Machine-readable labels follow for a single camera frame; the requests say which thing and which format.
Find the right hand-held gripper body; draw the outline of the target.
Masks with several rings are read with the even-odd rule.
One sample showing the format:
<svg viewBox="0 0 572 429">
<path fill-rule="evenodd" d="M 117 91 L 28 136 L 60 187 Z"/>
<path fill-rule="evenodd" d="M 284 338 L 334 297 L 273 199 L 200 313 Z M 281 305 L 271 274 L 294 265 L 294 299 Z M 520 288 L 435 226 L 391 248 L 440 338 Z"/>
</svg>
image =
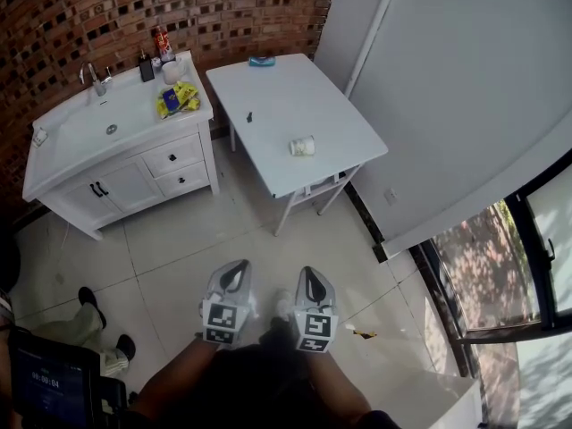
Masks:
<svg viewBox="0 0 572 429">
<path fill-rule="evenodd" d="M 326 353 L 336 336 L 339 317 L 334 298 L 320 302 L 296 301 L 293 311 L 296 349 L 307 353 Z"/>
</svg>

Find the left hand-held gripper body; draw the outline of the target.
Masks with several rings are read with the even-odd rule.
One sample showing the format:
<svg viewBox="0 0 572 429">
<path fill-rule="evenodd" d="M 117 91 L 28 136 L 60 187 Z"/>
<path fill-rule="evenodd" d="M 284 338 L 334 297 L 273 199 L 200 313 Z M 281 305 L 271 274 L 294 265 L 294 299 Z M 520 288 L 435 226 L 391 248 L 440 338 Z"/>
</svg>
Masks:
<svg viewBox="0 0 572 429">
<path fill-rule="evenodd" d="M 211 292 L 207 285 L 200 307 L 203 339 L 219 345 L 237 345 L 251 312 L 250 292 L 240 297 L 237 293 Z"/>
</svg>

